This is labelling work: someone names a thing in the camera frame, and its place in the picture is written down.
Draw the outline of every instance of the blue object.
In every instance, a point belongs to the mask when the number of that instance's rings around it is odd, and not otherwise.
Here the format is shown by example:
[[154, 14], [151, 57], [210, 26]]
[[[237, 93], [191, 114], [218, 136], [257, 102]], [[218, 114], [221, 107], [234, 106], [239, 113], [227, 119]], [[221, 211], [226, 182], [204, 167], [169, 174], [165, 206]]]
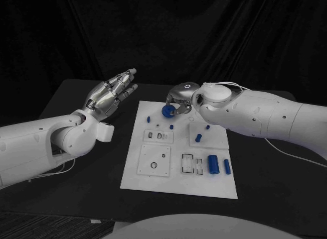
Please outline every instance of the blue object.
[[174, 117], [174, 115], [169, 115], [169, 112], [174, 111], [174, 110], [175, 110], [175, 108], [174, 108], [172, 105], [164, 106], [164, 107], [161, 108], [161, 114], [162, 114], [167, 118], [171, 118], [171, 117]]
[[218, 159], [216, 155], [208, 155], [210, 174], [218, 174]]
[[230, 165], [228, 165], [228, 160], [224, 159], [224, 166], [226, 166], [226, 174], [231, 174], [231, 170], [230, 170]]
[[197, 143], [200, 142], [200, 139], [201, 139], [201, 135], [197, 134], [197, 138], [195, 138], [195, 142], [197, 142]]

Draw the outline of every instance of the robotic hand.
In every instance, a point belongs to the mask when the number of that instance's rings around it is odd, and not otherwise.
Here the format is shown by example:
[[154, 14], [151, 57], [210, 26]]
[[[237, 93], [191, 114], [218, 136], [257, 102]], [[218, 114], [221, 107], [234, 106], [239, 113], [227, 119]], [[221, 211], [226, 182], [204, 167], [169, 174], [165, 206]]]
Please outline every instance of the robotic hand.
[[[113, 126], [100, 122], [135, 91], [126, 90], [135, 69], [100, 82], [87, 94], [80, 110], [70, 115], [0, 127], [0, 187], [30, 179], [66, 161], [83, 156], [96, 139], [110, 142]], [[51, 144], [59, 147], [51, 152]]]
[[250, 137], [298, 144], [327, 160], [327, 107], [249, 89], [236, 93], [223, 84], [239, 86], [221, 82], [201, 87], [191, 82], [177, 85], [168, 92], [162, 115], [185, 114], [192, 105], [208, 124]]

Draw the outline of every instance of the white board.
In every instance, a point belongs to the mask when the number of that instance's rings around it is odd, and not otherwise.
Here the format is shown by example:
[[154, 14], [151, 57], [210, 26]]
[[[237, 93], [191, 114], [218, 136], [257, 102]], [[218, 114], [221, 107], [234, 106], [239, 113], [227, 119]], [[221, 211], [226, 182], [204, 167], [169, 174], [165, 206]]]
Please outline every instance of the white board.
[[[224, 128], [210, 125], [205, 129], [207, 124], [194, 108], [188, 114], [165, 118], [161, 114], [164, 105], [164, 102], [139, 102], [119, 188], [237, 199]], [[190, 155], [184, 158], [192, 158], [191, 162], [182, 161], [182, 154]], [[217, 156], [218, 174], [208, 173], [208, 155]], [[230, 175], [226, 174], [224, 159], [228, 160]]]

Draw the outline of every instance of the white robotic arm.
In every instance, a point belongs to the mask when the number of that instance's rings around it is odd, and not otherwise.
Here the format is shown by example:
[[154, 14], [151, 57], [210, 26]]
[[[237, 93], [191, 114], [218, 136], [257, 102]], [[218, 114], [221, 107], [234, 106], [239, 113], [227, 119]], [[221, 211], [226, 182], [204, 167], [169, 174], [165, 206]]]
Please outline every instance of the white robotic arm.
[[[110, 142], [113, 126], [100, 121], [138, 87], [123, 91], [135, 72], [129, 69], [100, 82], [87, 94], [83, 108], [70, 115], [0, 127], [0, 187], [83, 156], [96, 140]], [[50, 143], [59, 147], [59, 154], [53, 154]]]
[[[169, 105], [172, 102], [181, 105], [178, 109]], [[191, 105], [210, 124], [250, 137], [298, 144], [327, 160], [327, 107], [296, 103], [260, 91], [236, 93], [221, 83], [200, 87], [187, 82], [171, 89], [162, 115], [185, 114]]]

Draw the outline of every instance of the black curtain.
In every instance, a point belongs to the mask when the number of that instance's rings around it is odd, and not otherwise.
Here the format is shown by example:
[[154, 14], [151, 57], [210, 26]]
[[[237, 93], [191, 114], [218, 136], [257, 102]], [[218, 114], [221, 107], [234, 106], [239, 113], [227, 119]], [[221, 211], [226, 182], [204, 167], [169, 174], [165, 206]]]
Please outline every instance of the black curtain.
[[64, 79], [131, 67], [139, 83], [233, 81], [327, 106], [327, 0], [0, 1], [0, 126], [37, 118]]

